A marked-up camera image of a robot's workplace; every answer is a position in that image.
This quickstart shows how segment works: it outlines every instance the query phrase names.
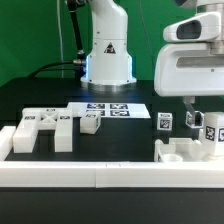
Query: printed marker sheet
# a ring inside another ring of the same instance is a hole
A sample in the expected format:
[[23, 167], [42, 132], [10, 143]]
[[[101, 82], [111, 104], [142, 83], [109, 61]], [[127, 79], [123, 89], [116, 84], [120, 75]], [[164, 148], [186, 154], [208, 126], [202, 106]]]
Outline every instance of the printed marker sheet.
[[72, 102], [68, 109], [77, 112], [79, 117], [88, 111], [100, 111], [102, 118], [151, 118], [145, 104]]

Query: black panel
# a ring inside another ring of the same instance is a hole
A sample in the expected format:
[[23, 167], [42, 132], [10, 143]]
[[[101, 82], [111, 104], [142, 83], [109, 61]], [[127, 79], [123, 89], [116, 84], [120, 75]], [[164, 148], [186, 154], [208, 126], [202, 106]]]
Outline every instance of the black panel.
[[197, 20], [182, 24], [177, 29], [179, 40], [198, 39], [201, 36], [201, 23]]
[[187, 0], [174, 0], [174, 2], [178, 5], [181, 6], [183, 5]]

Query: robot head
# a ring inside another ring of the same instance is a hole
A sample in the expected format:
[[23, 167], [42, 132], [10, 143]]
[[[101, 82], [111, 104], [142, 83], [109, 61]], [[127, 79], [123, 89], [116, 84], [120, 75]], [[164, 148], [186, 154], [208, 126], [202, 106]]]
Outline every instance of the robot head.
[[197, 0], [174, 0], [174, 2], [182, 8], [194, 9], [197, 7]]

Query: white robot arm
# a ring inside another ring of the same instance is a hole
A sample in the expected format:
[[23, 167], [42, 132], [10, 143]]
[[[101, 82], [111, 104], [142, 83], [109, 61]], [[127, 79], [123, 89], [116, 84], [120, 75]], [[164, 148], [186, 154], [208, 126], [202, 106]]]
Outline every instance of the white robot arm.
[[119, 91], [136, 83], [127, 52], [128, 16], [113, 0], [89, 0], [93, 22], [92, 51], [87, 56], [82, 86]]

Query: white foam piece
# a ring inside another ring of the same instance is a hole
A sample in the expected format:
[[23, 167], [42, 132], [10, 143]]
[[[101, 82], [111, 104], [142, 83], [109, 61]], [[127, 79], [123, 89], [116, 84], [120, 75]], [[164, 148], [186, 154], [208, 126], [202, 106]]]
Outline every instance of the white foam piece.
[[15, 153], [31, 153], [38, 134], [38, 123], [41, 120], [40, 113], [27, 112], [13, 136]]
[[58, 113], [55, 130], [55, 152], [72, 152], [73, 141], [73, 114], [72, 110]]
[[13, 142], [12, 138], [16, 131], [14, 126], [5, 126], [0, 132], [0, 161], [4, 161], [10, 153]]

